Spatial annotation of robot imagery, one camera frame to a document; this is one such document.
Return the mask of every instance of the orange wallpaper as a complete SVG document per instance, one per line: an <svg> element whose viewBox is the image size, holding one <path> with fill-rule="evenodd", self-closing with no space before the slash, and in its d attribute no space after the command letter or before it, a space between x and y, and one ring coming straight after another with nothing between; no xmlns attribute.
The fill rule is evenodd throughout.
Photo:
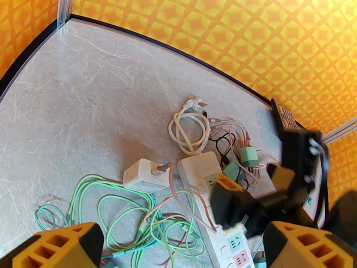
<svg viewBox="0 0 357 268"><path fill-rule="evenodd" d="M331 172L328 179L330 207L346 191L357 190L357 130L332 142Z"/></svg>
<svg viewBox="0 0 357 268"><path fill-rule="evenodd" d="M189 53L327 133L357 116L357 0L74 0Z"/></svg>
<svg viewBox="0 0 357 268"><path fill-rule="evenodd" d="M58 0L0 0L0 79L22 51L57 19Z"/></svg>

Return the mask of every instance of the white charger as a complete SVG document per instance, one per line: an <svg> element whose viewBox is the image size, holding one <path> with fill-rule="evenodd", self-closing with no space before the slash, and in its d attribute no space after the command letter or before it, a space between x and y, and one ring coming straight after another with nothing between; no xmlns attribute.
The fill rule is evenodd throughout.
<svg viewBox="0 0 357 268"><path fill-rule="evenodd" d="M123 186L141 193L155 193L169 187L169 164L140 159L124 171Z"/></svg>

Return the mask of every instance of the gray marble table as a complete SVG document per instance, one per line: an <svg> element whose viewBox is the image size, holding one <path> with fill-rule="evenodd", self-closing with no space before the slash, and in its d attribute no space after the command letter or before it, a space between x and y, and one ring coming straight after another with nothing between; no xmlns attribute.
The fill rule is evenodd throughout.
<svg viewBox="0 0 357 268"><path fill-rule="evenodd" d="M184 158L167 123L187 98L197 96L208 104L210 117L242 122L254 146L279 159L270 107L244 89L152 43L69 21L32 57L0 103L0 257L39 231L34 211L40 205L66 211L84 175L120 180L140 158L160 163ZM187 122L187 127L197 136L196 125ZM205 150L215 149L210 143ZM273 190L262 172L260 184L250 190L254 196ZM178 178L175 186L182 188ZM105 193L87 194L84 221L98 221L96 203ZM168 188L160 191L158 200L169 193ZM107 223L128 208L119 201L105 207ZM172 202L164 210L178 209ZM138 218L127 216L115 238L129 242ZM167 256L157 245L144 261L155 267ZM130 257L117 262L127 267ZM212 267L208 255L200 262ZM176 264L196 267L179 256Z"/></svg>

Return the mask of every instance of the power strip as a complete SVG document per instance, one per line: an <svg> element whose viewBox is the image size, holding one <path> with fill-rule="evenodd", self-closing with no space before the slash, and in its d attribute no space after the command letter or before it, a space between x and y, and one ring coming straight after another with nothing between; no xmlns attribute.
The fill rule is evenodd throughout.
<svg viewBox="0 0 357 268"><path fill-rule="evenodd" d="M177 163L177 170L184 188L201 194L213 218L209 198L215 176L222 173L215 153L207 152L183 159ZM198 207L196 215L208 224L201 201L197 198L194 201ZM254 268L242 225L238 224L228 231L223 231L219 225L215 227L217 232L213 233L199 224L199 230L213 266L215 268Z"/></svg>

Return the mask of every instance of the white cable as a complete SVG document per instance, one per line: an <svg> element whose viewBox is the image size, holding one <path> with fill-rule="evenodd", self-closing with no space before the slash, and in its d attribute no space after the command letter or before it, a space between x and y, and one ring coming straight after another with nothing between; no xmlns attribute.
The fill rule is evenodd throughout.
<svg viewBox="0 0 357 268"><path fill-rule="evenodd" d="M210 134L210 126L207 117L197 111L203 112L204 103L201 102L201 98L191 98L183 105L182 109L175 113L168 125L168 131L170 137L178 144L180 149L189 156L198 155L202 152L208 142L208 137ZM194 110L192 113L185 113L188 109ZM180 120L182 118L191 118L199 124L202 130L202 136L197 142L190 142L187 134L180 125ZM175 134L173 133L172 126L175 124Z"/></svg>

